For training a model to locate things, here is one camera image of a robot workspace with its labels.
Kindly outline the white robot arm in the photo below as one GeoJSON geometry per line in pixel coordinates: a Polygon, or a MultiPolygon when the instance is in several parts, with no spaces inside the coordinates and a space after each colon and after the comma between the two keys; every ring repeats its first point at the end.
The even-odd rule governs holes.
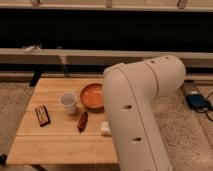
{"type": "Polygon", "coordinates": [[[151,102],[177,90],[186,69],[175,56],[108,67],[103,73],[104,110],[121,171],[172,171],[151,102]]]}

